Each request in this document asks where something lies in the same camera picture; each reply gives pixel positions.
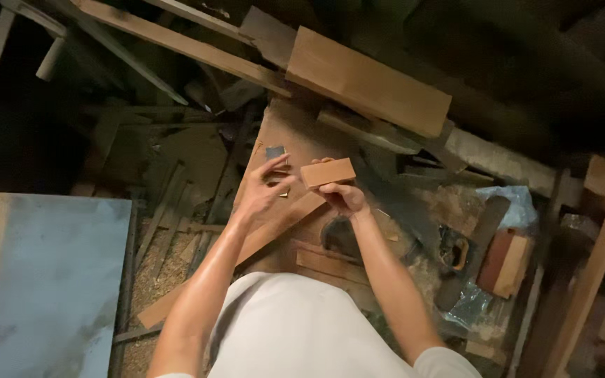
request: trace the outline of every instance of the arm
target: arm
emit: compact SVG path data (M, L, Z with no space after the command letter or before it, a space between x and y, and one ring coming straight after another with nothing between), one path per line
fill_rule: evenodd
M384 241L363 192L339 184L321 186L319 192L351 221L370 286L406 362L412 366L423 351L445 346L429 318L422 294Z
M221 312L237 257L254 216L269 208L279 193L296 180L295 176L288 176L274 187L265 184L265 176L282 168L287 157L282 155L270 160L249 174L239 208L193 277L184 285L167 316L147 377L168 373L197 377L202 368L204 349Z

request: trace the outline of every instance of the hand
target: hand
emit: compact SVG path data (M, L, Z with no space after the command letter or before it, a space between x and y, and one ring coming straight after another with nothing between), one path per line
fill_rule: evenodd
M274 199L281 193L285 193L288 187L295 180L298 180L298 177L282 172L283 169L287 168L285 161L289 156L289 153L285 153L280 157L269 160L247 176L244 195L236 212L244 211L248 215L255 215L268 210ZM285 177L276 185L269 186L266 182L268 176Z
M312 164L326 163L332 160L330 157L325 157L322 160L314 159ZM314 192L324 197L326 202L330 203L335 210L347 218L351 219L357 214L370 212L366 196L355 186L332 183L322 185Z

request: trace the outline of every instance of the white shirt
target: white shirt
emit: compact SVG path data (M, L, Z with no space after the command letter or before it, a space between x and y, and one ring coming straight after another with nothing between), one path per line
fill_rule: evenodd
M289 273L256 272L235 281L210 348L209 378L480 377L448 348L427 349L409 366L347 293Z

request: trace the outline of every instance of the person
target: person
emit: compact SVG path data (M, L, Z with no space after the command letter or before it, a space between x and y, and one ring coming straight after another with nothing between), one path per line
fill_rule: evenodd
M197 377L209 343L210 378L480 377L439 338L421 293L354 186L328 184L317 193L349 218L370 286L404 360L339 288L297 274L264 272L230 285L254 217L297 179L265 183L287 157L270 160L245 178L241 203L167 316L147 377Z

